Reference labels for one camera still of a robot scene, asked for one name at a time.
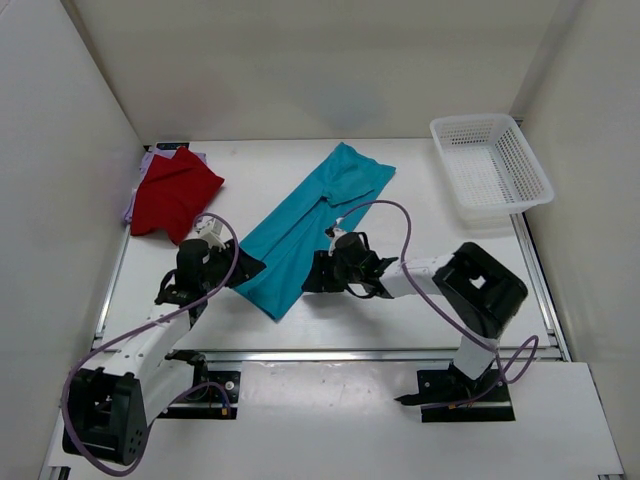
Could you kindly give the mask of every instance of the red cloth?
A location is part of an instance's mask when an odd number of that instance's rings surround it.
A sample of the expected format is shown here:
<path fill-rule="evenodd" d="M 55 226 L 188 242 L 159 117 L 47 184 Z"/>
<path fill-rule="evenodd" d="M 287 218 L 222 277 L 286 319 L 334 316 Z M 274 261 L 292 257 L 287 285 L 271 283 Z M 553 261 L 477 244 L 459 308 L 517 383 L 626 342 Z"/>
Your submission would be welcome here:
<path fill-rule="evenodd" d="M 224 178 L 185 147 L 180 147 L 172 159 L 155 155 L 136 192 L 131 235 L 146 235 L 162 228 L 178 245 L 223 183 Z"/>

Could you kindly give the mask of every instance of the wall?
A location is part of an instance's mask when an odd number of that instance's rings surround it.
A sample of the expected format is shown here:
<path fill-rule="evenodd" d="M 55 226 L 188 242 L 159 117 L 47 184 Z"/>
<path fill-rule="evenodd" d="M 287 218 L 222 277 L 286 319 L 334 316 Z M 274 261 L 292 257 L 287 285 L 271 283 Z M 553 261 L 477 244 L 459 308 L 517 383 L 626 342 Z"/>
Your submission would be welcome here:
<path fill-rule="evenodd" d="M 57 0 L 9 2 L 0 65 L 0 478 L 16 480 L 37 478 L 89 348 L 142 148 Z"/>
<path fill-rule="evenodd" d="M 150 143 L 423 137 L 438 116 L 508 112 L 558 3 L 75 0 L 71 10 Z"/>
<path fill-rule="evenodd" d="M 557 198 L 530 220 L 577 360 L 640 478 L 640 3 L 587 1 L 524 123 Z"/>

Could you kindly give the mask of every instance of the teal cloth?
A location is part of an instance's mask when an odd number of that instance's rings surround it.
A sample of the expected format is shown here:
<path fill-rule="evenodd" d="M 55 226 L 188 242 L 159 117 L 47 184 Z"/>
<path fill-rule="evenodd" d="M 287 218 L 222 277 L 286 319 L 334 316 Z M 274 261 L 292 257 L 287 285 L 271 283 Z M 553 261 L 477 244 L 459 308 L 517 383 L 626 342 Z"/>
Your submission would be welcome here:
<path fill-rule="evenodd" d="M 313 253 L 329 248 L 324 230 L 351 207 L 375 200 L 395 167 L 381 165 L 341 143 L 247 237 L 240 247 L 267 268 L 235 290 L 280 320 L 302 294 Z M 353 230 L 368 207 L 340 224 Z"/>

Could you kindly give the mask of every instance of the laundry basket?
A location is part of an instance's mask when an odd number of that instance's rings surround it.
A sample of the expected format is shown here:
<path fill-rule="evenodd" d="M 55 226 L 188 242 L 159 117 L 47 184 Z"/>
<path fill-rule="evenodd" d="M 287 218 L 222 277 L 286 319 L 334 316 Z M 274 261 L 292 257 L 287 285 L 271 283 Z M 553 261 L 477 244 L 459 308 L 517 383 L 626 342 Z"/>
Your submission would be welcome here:
<path fill-rule="evenodd" d="M 433 139 L 467 220 L 521 213 L 553 200 L 553 189 L 509 115 L 438 118 Z"/>

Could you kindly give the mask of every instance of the purple cloth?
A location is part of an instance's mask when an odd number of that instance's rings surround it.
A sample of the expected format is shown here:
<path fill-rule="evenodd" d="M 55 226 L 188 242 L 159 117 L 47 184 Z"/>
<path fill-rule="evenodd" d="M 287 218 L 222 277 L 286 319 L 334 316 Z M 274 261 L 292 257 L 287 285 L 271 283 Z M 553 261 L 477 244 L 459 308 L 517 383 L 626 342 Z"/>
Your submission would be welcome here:
<path fill-rule="evenodd" d="M 138 182 L 138 185 L 142 183 L 142 180 L 144 180 L 144 177 L 147 175 L 147 171 L 151 166 L 151 162 L 154 156 L 160 155 L 162 157 L 172 159 L 175 154 L 176 154 L 176 150 L 160 150 L 159 148 L 155 148 L 155 147 L 150 152 L 145 153 L 144 157 L 142 157 L 142 160 L 140 160 L 140 168 L 139 168 L 140 181 Z M 196 155 L 196 157 L 202 160 L 202 163 L 204 163 L 205 165 L 207 164 L 207 156 L 204 153 L 194 152 L 194 154 Z M 131 195 L 131 200 L 129 200 L 129 205 L 127 206 L 127 209 L 122 214 L 122 220 L 126 224 L 131 223 L 131 218 L 133 217 L 133 206 L 136 203 L 136 191 L 137 191 L 137 188 L 133 190 L 133 194 Z"/>

